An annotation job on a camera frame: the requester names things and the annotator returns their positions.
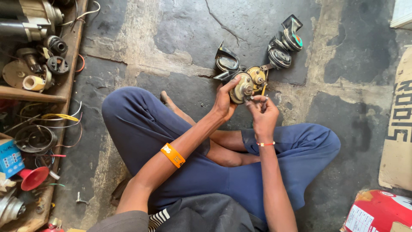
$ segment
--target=red trumpet horn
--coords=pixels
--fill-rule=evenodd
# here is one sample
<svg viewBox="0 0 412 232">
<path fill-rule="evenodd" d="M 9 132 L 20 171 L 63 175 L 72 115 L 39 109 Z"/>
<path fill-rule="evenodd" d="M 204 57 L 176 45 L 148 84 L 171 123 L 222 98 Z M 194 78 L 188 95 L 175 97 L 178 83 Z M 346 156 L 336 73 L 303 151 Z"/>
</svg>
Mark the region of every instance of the red trumpet horn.
<svg viewBox="0 0 412 232">
<path fill-rule="evenodd" d="M 21 190 L 30 191 L 37 188 L 49 175 L 47 167 L 36 168 L 35 170 L 23 169 L 17 173 L 23 182 L 21 183 Z"/>
</svg>

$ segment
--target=green wire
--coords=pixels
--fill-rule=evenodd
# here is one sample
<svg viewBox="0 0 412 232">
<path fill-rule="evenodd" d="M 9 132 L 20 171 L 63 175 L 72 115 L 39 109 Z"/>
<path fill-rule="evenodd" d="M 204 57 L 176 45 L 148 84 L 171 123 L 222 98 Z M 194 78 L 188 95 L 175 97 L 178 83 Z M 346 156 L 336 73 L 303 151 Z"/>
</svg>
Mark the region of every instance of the green wire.
<svg viewBox="0 0 412 232">
<path fill-rule="evenodd" d="M 60 185 L 60 186 L 66 187 L 65 185 L 62 185 L 62 184 L 49 184 L 49 185 Z"/>
</svg>

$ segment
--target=navy blue pants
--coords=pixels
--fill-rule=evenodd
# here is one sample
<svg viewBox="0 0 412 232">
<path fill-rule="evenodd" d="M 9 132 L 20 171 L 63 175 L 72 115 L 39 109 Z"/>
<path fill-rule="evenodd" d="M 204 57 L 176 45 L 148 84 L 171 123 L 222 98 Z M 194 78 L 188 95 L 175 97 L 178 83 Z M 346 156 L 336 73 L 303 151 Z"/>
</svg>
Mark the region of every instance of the navy blue pants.
<svg viewBox="0 0 412 232">
<path fill-rule="evenodd" d="M 103 102 L 102 114 L 133 176 L 167 142 L 177 139 L 191 127 L 153 94 L 137 87 L 124 87 L 110 93 Z M 247 151 L 259 155 L 253 129 L 242 130 L 242 137 Z M 330 129 L 310 123 L 276 127 L 273 137 L 282 179 L 292 207 L 297 210 L 304 206 L 303 193 L 308 184 L 339 152 L 340 141 Z M 221 193 L 231 196 L 249 213 L 266 221 L 260 162 L 222 167 L 205 157 L 209 149 L 207 139 L 151 195 L 149 205 L 161 210 L 182 197 Z"/>
</svg>

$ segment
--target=wooden shelf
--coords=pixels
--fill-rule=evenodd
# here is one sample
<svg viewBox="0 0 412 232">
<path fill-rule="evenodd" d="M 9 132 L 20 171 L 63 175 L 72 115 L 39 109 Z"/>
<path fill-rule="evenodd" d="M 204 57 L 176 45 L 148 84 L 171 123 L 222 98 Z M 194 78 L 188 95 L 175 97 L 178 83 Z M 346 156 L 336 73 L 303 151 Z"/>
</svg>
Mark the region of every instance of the wooden shelf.
<svg viewBox="0 0 412 232">
<path fill-rule="evenodd" d="M 27 90 L 21 90 L 13 87 L 0 86 L 0 99 L 16 99 L 25 101 L 37 101 L 37 102 L 56 102 L 66 103 L 67 98 L 63 96 L 47 95 L 38 92 L 31 92 Z"/>
<path fill-rule="evenodd" d="M 79 15 L 80 12 L 86 12 L 88 0 L 77 0 Z M 65 15 L 65 21 L 71 21 L 76 16 L 76 7 L 70 9 L 61 9 Z M 12 87 L 0 86 L 0 98 L 4 99 L 17 99 L 26 101 L 39 101 L 39 102 L 55 102 L 58 104 L 55 113 L 67 114 L 69 110 L 70 97 L 73 87 L 73 79 L 75 75 L 77 57 L 80 47 L 80 41 L 82 38 L 83 21 L 77 21 L 73 26 L 73 29 L 69 26 L 63 28 L 62 39 L 68 45 L 68 50 L 64 56 L 67 63 L 70 65 L 70 71 L 66 75 L 59 76 L 55 79 L 55 85 L 45 91 L 43 94 L 37 92 L 31 92 L 27 90 L 20 90 Z M 58 121 L 56 126 L 64 126 L 66 120 Z M 63 143 L 64 128 L 59 130 L 56 135 L 59 138 L 58 144 Z M 62 147 L 55 147 L 53 152 L 60 154 Z M 59 157 L 56 157 L 52 170 L 56 173 L 59 166 Z M 41 195 L 41 198 L 45 200 L 44 212 L 38 214 L 35 212 L 35 204 L 29 204 L 26 212 L 17 220 L 11 221 L 4 225 L 0 230 L 2 232 L 35 232 L 49 220 L 50 204 L 53 196 L 53 185 L 48 185 Z"/>
</svg>

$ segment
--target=stone floor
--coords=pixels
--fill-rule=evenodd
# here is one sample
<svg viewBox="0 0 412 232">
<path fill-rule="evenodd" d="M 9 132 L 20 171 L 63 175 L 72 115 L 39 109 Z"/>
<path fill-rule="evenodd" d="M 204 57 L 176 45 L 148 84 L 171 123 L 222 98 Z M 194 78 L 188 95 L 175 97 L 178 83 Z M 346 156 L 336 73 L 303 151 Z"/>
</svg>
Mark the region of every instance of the stone floor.
<svg viewBox="0 0 412 232">
<path fill-rule="evenodd" d="M 278 125 L 318 123 L 342 148 L 308 186 L 296 212 L 299 231 L 337 231 L 357 191 L 383 189 L 378 172 L 389 121 L 396 67 L 412 31 L 389 28 L 394 0 L 99 0 L 90 15 L 75 78 L 71 111 L 82 101 L 83 137 L 63 150 L 52 214 L 63 228 L 88 229 L 114 213 L 110 195 L 127 175 L 103 124 L 101 103 L 115 89 L 167 90 L 195 121 L 212 107 L 214 56 L 221 41 L 245 66 L 268 63 L 266 49 L 280 23 L 294 14 L 304 49 L 287 70 L 271 70 L 268 94 L 281 111 Z M 89 9 L 96 6 L 90 1 Z M 240 106 L 224 130 L 251 127 Z M 65 143 L 77 141 L 69 128 Z M 393 189 L 411 196 L 410 192 Z M 76 204 L 77 192 L 90 205 Z"/>
</svg>

